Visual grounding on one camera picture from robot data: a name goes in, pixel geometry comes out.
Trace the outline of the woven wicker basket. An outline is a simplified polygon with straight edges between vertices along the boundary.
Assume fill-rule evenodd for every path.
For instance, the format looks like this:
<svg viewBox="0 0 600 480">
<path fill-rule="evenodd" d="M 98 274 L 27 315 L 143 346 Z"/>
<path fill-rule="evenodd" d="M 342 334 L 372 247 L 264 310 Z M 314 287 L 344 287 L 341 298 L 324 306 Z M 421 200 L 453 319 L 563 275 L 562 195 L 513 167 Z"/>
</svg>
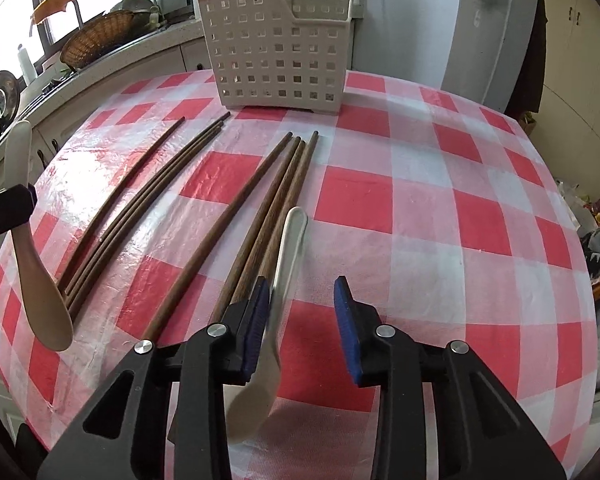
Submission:
<svg viewBox="0 0 600 480">
<path fill-rule="evenodd" d="M 98 16 L 86 23 L 65 43 L 60 60 L 73 70 L 82 70 L 102 55 L 125 42 L 134 20 L 134 13 L 117 10 Z"/>
</svg>

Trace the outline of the metal colander bowl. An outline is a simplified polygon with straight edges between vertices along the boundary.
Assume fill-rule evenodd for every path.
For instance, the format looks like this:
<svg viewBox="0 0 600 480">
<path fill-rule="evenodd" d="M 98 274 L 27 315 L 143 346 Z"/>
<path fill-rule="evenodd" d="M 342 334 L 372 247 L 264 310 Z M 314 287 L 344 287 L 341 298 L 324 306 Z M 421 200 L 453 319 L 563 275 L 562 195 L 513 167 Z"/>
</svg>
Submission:
<svg viewBox="0 0 600 480">
<path fill-rule="evenodd" d="M 157 12 L 161 13 L 160 8 L 151 0 L 120 0 L 111 9 L 114 11 L 130 11 L 134 13 L 140 12 Z"/>
</svg>

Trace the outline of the orange cloth on faucet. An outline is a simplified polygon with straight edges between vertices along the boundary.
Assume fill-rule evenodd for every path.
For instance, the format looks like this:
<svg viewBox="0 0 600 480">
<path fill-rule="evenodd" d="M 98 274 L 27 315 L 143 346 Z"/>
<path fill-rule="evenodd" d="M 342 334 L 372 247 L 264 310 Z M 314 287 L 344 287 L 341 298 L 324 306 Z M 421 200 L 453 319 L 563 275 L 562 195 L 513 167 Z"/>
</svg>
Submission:
<svg viewBox="0 0 600 480">
<path fill-rule="evenodd" d="M 59 12 L 65 12 L 66 7 L 70 2 L 73 2 L 73 0 L 43 0 L 33 10 L 31 23 L 38 26 L 43 23 L 46 18 Z"/>
</svg>

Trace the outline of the red white checkered tablecloth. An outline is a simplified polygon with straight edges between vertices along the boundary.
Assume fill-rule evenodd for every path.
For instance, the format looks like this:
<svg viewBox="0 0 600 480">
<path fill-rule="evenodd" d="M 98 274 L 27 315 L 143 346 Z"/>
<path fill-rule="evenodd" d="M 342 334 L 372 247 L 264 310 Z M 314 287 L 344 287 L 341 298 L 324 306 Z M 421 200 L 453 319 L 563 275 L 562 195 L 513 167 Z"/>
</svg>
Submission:
<svg viewBox="0 0 600 480">
<path fill-rule="evenodd" d="M 593 407 L 597 336 L 580 240 L 550 170 L 513 120 L 388 77 L 349 75 L 338 115 L 247 108 L 175 179 L 51 352 L 0 250 L 0 373 L 53 445 L 135 344 L 216 218 L 287 133 L 317 140 L 299 204 L 304 252 L 280 326 L 270 418 L 230 451 L 237 479 L 365 479 L 378 393 L 346 369 L 332 288 L 344 276 L 413 339 L 463 339 L 520 402 L 566 471 Z"/>
</svg>

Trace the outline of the cream wall cabinets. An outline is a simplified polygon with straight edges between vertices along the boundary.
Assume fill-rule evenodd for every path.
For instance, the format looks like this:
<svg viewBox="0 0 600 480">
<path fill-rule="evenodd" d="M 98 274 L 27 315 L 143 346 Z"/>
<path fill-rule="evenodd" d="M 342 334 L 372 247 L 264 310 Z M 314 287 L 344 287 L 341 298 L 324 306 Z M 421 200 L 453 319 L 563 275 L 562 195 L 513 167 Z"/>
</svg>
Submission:
<svg viewBox="0 0 600 480">
<path fill-rule="evenodd" d="M 554 174 L 600 166 L 600 6 L 544 0 L 546 69 L 532 133 Z"/>
</svg>

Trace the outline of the white perforated utensil basket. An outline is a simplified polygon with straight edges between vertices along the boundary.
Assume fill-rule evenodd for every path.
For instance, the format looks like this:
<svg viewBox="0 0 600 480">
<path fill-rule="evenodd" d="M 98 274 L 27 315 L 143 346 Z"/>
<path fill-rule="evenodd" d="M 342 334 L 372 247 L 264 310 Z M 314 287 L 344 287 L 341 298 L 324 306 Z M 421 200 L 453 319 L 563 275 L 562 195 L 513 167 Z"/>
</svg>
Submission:
<svg viewBox="0 0 600 480">
<path fill-rule="evenodd" d="M 340 110 L 352 0 L 197 0 L 227 108 Z"/>
</svg>

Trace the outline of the chrome sink faucet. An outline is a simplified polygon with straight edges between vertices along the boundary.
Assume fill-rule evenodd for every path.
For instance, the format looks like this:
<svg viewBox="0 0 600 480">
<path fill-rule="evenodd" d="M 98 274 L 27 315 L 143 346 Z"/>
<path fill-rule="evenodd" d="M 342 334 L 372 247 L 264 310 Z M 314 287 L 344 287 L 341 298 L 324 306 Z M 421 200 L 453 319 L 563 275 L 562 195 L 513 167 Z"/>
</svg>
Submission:
<svg viewBox="0 0 600 480">
<path fill-rule="evenodd" d="M 78 22 L 78 29 L 82 29 L 84 26 L 84 21 L 82 18 L 81 9 L 78 3 L 78 0 L 70 0 L 73 5 L 74 12 L 76 12 L 76 21 Z"/>
</svg>

